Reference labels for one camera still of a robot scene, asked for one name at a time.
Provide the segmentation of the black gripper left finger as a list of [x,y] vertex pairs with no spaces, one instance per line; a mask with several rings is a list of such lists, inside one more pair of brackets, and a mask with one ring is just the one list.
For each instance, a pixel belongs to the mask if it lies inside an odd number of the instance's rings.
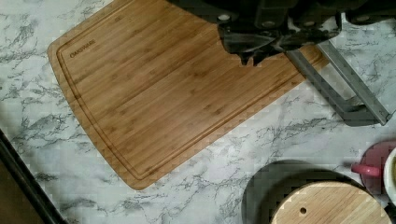
[[245,24],[219,24],[219,39],[223,48],[230,54],[237,55],[242,65],[247,65],[250,58],[258,65],[265,58],[277,54],[271,46],[277,40],[277,31],[256,30]]

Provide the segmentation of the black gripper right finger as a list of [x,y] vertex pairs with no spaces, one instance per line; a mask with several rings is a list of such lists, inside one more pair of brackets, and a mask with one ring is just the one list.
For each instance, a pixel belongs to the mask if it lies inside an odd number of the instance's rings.
[[306,45],[316,45],[336,37],[342,31],[341,14],[330,16],[320,25],[298,27],[288,17],[286,27],[282,28],[279,37],[274,41],[277,51],[290,51]]

